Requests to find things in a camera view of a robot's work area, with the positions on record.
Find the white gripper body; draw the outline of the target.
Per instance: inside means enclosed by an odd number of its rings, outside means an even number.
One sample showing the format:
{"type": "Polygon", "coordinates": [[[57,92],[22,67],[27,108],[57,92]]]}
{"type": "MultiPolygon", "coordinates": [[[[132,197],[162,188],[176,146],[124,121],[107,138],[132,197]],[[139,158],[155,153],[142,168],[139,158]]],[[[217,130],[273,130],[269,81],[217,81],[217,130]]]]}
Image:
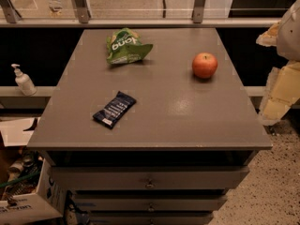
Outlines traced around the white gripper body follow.
{"type": "Polygon", "coordinates": [[[300,0],[283,15],[277,31],[277,54],[300,61],[300,0]]]}

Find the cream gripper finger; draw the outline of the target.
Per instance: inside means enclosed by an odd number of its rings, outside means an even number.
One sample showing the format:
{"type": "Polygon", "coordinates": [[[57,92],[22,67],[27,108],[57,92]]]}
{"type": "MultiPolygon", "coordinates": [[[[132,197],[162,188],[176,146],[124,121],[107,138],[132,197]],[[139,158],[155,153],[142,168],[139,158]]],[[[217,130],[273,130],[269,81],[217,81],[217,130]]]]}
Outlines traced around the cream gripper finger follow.
{"type": "Polygon", "coordinates": [[[289,61],[282,68],[273,67],[259,107],[259,121],[264,126],[273,126],[299,98],[300,62],[289,61]]]}
{"type": "Polygon", "coordinates": [[[279,25],[280,22],[274,23],[267,31],[257,37],[256,43],[264,47],[276,47],[279,25]]]}

